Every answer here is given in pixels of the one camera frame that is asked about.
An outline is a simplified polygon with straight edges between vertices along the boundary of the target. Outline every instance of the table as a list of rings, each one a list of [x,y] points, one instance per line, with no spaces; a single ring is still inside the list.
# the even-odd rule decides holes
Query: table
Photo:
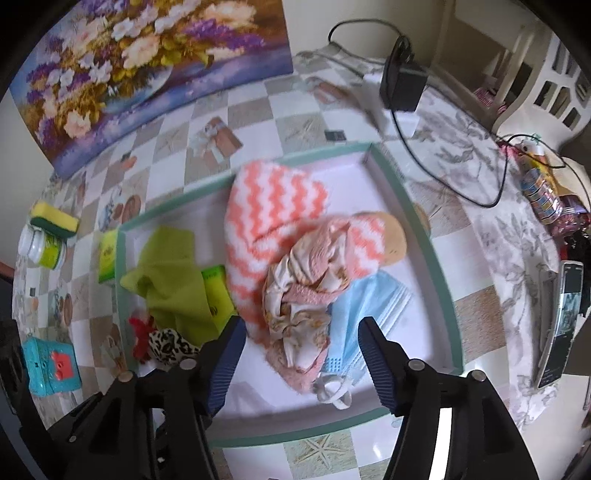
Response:
[[[361,61],[338,57],[371,71]],[[397,165],[410,196],[429,217],[467,367],[488,372],[517,425],[532,422],[556,396],[555,386],[536,391],[530,384],[537,361],[540,272],[556,270],[558,255],[520,193],[514,162],[499,205],[490,210],[471,205],[420,170],[400,140],[380,136],[359,106],[360,80],[350,71],[320,57],[296,57],[294,67],[293,75],[214,93],[169,112],[109,147],[70,180],[52,177],[42,198],[78,216],[80,227],[69,240],[61,270],[17,259],[13,296],[21,340],[33,335],[71,342],[79,364],[81,390],[34,399],[46,427],[85,398],[106,391],[126,369],[113,291],[98,284],[102,231],[212,174],[255,158],[327,145],[325,129],[344,130],[348,141],[379,142]],[[339,88],[330,87],[327,97],[314,77]],[[475,199],[492,200],[504,156],[488,135],[431,89],[417,113],[420,123],[410,144],[427,168]],[[197,155],[191,141],[215,118],[228,126],[231,135],[225,135],[232,145],[242,144],[217,163]],[[214,457],[221,478],[232,478],[232,471],[246,472],[245,478],[304,479],[335,472],[344,472],[343,478],[381,478],[398,434],[398,425],[391,423],[388,416],[283,445],[214,449]]]

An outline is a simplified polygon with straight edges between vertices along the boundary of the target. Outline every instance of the turquoise toy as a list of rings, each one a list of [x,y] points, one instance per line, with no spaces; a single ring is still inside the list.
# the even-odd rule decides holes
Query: turquoise toy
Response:
[[[29,373],[29,390],[38,397],[82,387],[74,347],[67,343],[29,338],[22,344]]]

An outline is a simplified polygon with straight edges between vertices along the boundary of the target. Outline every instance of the black cable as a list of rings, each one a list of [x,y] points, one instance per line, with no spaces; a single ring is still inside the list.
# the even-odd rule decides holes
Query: black cable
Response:
[[[386,27],[389,27],[392,30],[394,30],[398,34],[399,37],[404,37],[408,40],[408,37],[406,35],[404,35],[396,25],[394,25],[388,21],[382,20],[381,18],[353,18],[351,20],[343,20],[343,21],[337,23],[333,28],[330,29],[329,35],[328,35],[328,42],[329,42],[329,45],[334,45],[335,47],[337,47],[340,50],[342,50],[343,52],[345,52],[347,55],[350,55],[351,57],[353,57],[354,59],[363,60],[363,61],[366,61],[367,63],[373,63],[374,65],[384,65],[384,63],[385,63],[381,60],[371,60],[371,59],[367,59],[366,57],[362,57],[361,55],[357,55],[357,54],[347,50],[344,46],[342,46],[337,41],[332,40],[333,33],[341,25],[356,24],[356,23],[377,23],[380,25],[385,25]],[[411,48],[410,40],[408,41],[408,47]]]
[[[398,38],[396,40],[396,43],[394,44],[394,48],[392,49],[392,53],[390,54],[390,56],[388,57],[388,59],[386,60],[386,62],[381,62],[381,61],[375,61],[375,60],[370,60],[367,59],[365,57],[362,57],[360,55],[356,55],[354,53],[352,53],[351,51],[347,50],[346,48],[344,48],[342,45],[340,45],[338,42],[333,41],[332,40],[332,35],[335,32],[335,30],[337,28],[339,28],[341,25],[347,25],[347,24],[357,24],[357,23],[377,23],[377,24],[381,24],[381,25],[385,25],[389,28],[391,28],[392,30],[394,30],[396,33],[398,33]],[[413,57],[413,52],[412,52],[412,46],[411,46],[411,42],[410,39],[404,35],[400,29],[385,20],[382,20],[380,18],[354,18],[351,20],[343,20],[341,22],[338,22],[333,28],[330,29],[329,34],[328,34],[328,43],[335,45],[336,47],[338,47],[339,49],[341,49],[343,52],[345,52],[347,55],[359,59],[359,60],[363,60],[365,62],[368,63],[373,63],[373,64],[378,64],[378,65],[384,65],[384,72],[386,72],[389,68],[390,65],[392,64],[393,61],[410,61]],[[327,58],[329,60],[335,61],[339,64],[341,64],[342,66],[345,66],[346,68],[348,68],[350,71],[352,71],[355,75],[357,75],[360,78],[363,78],[363,73],[361,71],[359,71],[358,69],[355,69],[354,67],[347,65],[345,62],[339,61],[338,59],[335,59],[333,57],[330,57],[328,55],[324,55],[324,54],[320,54],[318,52],[313,52],[316,55],[319,55],[321,57]],[[386,78],[386,90],[388,91],[388,76],[385,76]],[[396,115],[394,114],[394,111],[390,110],[390,112],[392,113],[392,119],[394,120],[394,125],[396,127],[396,130],[398,131],[398,136],[400,137],[400,140],[402,141],[402,144],[404,145],[404,148],[406,149],[406,151],[408,152],[408,154],[411,156],[411,158],[414,160],[414,162],[419,166],[419,168],[422,169],[423,172],[425,172],[427,175],[429,175],[432,179],[434,179],[435,181],[437,181],[438,183],[440,183],[442,186],[444,186],[445,188],[447,188],[448,190],[450,190],[451,192],[453,192],[455,195],[459,196],[460,198],[463,198],[464,200],[466,200],[467,202],[473,203],[474,205],[477,205],[479,207],[482,208],[493,208],[496,205],[498,205],[498,203],[501,201],[501,197],[503,195],[503,190],[505,188],[505,182],[506,182],[506,177],[507,177],[507,170],[508,170],[508,166],[509,166],[509,148],[515,148],[514,145],[511,144],[511,141],[514,140],[515,138],[518,137],[526,137],[526,138],[532,138],[534,140],[536,140],[539,143],[542,143],[542,145],[544,145],[549,151],[551,151],[554,155],[556,155],[556,157],[558,157],[561,162],[562,165],[551,165],[550,163],[544,163],[542,161],[540,161],[539,159],[533,157],[532,155],[530,155],[528,152],[522,152],[524,155],[527,155],[530,159],[534,160],[536,163],[540,164],[540,165],[544,165],[550,169],[553,170],[557,170],[560,168],[566,168],[568,167],[575,175],[575,177],[577,178],[577,180],[579,181],[579,183],[581,184],[583,191],[585,192],[585,195],[587,197],[587,202],[589,204],[589,206],[591,207],[591,199],[589,197],[589,192],[587,192],[587,188],[585,188],[585,185],[583,183],[583,181],[581,180],[581,178],[579,177],[579,175],[577,174],[577,172],[574,170],[574,168],[572,166],[570,166],[569,164],[567,164],[564,160],[564,158],[562,157],[562,155],[560,155],[558,152],[556,152],[553,148],[551,148],[547,143],[545,143],[543,140],[539,139],[538,137],[535,137],[533,135],[529,135],[529,134],[515,134],[515,135],[511,135],[508,140],[505,140],[502,137],[499,137],[499,135],[497,135],[496,133],[492,132],[491,130],[487,129],[484,125],[482,125],[473,115],[471,115],[468,111],[466,111],[464,108],[460,107],[453,99],[451,99],[447,94],[445,94],[444,92],[442,92],[439,88],[433,86],[433,85],[427,85],[425,90],[427,88],[432,88],[433,90],[435,90],[436,92],[438,92],[445,100],[447,100],[449,103],[451,103],[455,108],[457,108],[458,110],[462,111],[470,120],[472,120],[474,123],[476,123],[479,127],[481,127],[491,138],[494,139],[494,141],[497,143],[497,145],[503,145],[505,147],[505,167],[503,169],[503,177],[501,179],[501,185],[499,187],[499,192],[496,195],[496,198],[493,202],[490,203],[482,203],[479,202],[478,200],[474,200],[471,199],[470,197],[467,197],[466,195],[464,195],[462,192],[459,192],[458,190],[456,190],[454,187],[452,187],[451,185],[449,185],[446,181],[444,181],[443,179],[439,178],[437,175],[435,175],[434,173],[432,173],[427,167],[425,167],[425,165],[422,164],[422,162],[417,158],[417,156],[414,154],[414,152],[412,151],[412,149],[410,148],[410,146],[408,145],[408,142],[406,140],[406,138],[404,137],[404,135],[402,134],[402,130],[400,128],[400,125],[398,124],[398,120],[396,119]]]

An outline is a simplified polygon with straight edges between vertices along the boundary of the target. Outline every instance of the lime green towel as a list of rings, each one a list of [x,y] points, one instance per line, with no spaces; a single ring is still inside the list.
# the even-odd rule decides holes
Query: lime green towel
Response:
[[[159,329],[172,328],[192,345],[201,346],[221,333],[195,264],[193,232],[158,227],[141,251],[137,268],[121,278],[121,286],[146,299]]]

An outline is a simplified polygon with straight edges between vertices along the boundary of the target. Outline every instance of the white tray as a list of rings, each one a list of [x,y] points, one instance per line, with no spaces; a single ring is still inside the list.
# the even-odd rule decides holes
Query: white tray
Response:
[[[352,144],[291,155],[281,163],[302,168],[321,180],[330,195],[328,213],[354,214],[383,210],[404,228],[408,254],[386,270],[403,282],[413,298],[391,338],[410,358],[421,358],[440,372],[463,371],[460,333],[443,273],[431,242],[393,163],[376,145]],[[234,174],[209,182],[171,199],[123,224],[116,256],[116,295],[128,365],[134,341],[127,318],[144,299],[119,286],[121,277],[137,264],[139,253],[158,225],[195,232],[195,259],[201,268],[225,263],[223,218]],[[313,394],[290,389],[267,364],[264,350],[249,339],[238,362],[224,408],[207,431],[218,446],[249,446],[287,442],[333,432],[388,413],[380,406],[369,375],[353,390],[348,410],[319,404]]]

